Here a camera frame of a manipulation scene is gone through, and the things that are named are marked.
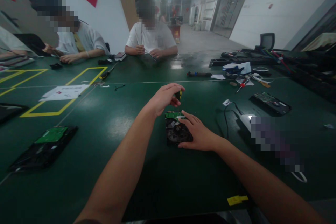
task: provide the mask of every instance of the green circuit board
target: green circuit board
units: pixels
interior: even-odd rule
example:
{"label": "green circuit board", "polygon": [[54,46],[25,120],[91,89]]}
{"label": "green circuit board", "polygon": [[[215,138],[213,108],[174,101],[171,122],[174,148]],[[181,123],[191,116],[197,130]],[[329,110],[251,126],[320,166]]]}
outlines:
{"label": "green circuit board", "polygon": [[165,113],[166,118],[174,118],[176,121],[179,120],[179,118],[185,118],[185,116],[182,114],[182,112],[174,112],[174,111],[168,111]]}

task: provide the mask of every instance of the white t-shirt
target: white t-shirt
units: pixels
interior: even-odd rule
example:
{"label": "white t-shirt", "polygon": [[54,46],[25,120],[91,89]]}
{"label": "white t-shirt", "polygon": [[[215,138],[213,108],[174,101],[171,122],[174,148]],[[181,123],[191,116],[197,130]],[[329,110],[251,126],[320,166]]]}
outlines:
{"label": "white t-shirt", "polygon": [[126,45],[133,48],[137,45],[144,45],[145,53],[148,54],[154,49],[166,50],[176,46],[176,42],[166,24],[156,21],[155,28],[150,30],[141,22],[137,22],[129,32]]}
{"label": "white t-shirt", "polygon": [[[9,51],[12,50],[27,51],[29,56],[37,57],[37,55],[32,50],[30,50],[25,44],[23,44],[21,40],[19,40],[12,33],[10,33],[1,26],[0,26],[0,47],[7,49]],[[0,54],[6,54],[6,53],[8,53],[8,51],[2,50],[0,48]]]}

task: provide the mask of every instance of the sticker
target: sticker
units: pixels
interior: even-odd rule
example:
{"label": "sticker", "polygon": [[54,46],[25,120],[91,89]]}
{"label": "sticker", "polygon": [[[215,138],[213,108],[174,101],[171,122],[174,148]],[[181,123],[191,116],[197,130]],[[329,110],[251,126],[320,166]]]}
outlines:
{"label": "sticker", "polygon": [[225,102],[223,102],[223,105],[224,106],[227,106],[227,105],[230,105],[232,102],[229,100],[229,99],[227,99]]}

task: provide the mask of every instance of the office chair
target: office chair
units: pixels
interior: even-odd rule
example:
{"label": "office chair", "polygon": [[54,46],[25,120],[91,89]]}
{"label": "office chair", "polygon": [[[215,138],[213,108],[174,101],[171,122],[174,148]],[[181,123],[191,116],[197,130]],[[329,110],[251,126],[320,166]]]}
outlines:
{"label": "office chair", "polygon": [[42,39],[33,33],[17,33],[14,34],[23,44],[39,56],[50,57],[51,54],[45,53],[42,50],[46,47]]}

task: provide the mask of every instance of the black chair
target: black chair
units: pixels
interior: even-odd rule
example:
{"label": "black chair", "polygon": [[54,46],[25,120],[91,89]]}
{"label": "black chair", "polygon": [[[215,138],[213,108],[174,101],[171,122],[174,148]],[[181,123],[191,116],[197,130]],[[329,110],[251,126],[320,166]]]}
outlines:
{"label": "black chair", "polygon": [[109,44],[109,43],[105,43],[105,45],[106,45],[106,47],[107,47],[109,53],[111,53],[111,51],[110,51],[110,44]]}
{"label": "black chair", "polygon": [[14,34],[23,44],[39,56],[50,57],[51,54],[43,52],[46,45],[39,36],[33,33],[17,33]]}
{"label": "black chair", "polygon": [[273,50],[275,44],[275,34],[274,33],[263,33],[260,34],[260,46],[268,51]]}

